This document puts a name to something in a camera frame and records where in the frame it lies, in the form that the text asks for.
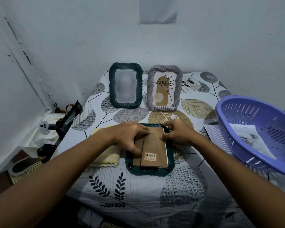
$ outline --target patterned bed sheet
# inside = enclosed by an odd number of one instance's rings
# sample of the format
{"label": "patterned bed sheet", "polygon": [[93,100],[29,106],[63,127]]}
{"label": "patterned bed sheet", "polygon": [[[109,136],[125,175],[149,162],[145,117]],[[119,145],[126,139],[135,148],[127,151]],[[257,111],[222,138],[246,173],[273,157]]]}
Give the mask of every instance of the patterned bed sheet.
{"label": "patterned bed sheet", "polygon": [[[132,120],[163,123],[179,118],[206,135],[204,124],[217,120],[215,106],[230,94],[209,72],[186,73],[178,109],[149,111],[144,72],[140,107],[117,109],[109,100],[108,74],[101,77],[83,113],[58,146],[58,153],[88,138],[94,129]],[[166,177],[135,176],[127,170],[122,151],[116,168],[87,169],[67,195],[134,227],[198,227],[203,223],[212,227],[253,227],[197,150],[174,146],[174,160],[175,168]]]}

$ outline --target plastic laundry basket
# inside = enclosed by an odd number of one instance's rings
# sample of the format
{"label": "plastic laundry basket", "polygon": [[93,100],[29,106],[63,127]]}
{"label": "plastic laundry basket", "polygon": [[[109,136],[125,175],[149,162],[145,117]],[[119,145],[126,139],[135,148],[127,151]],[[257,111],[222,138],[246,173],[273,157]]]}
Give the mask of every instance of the plastic laundry basket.
{"label": "plastic laundry basket", "polygon": [[[229,95],[216,105],[219,126],[229,149],[243,164],[263,171],[285,175],[285,112],[254,98]],[[267,148],[276,157],[270,158],[246,144],[229,123],[255,125]]]}

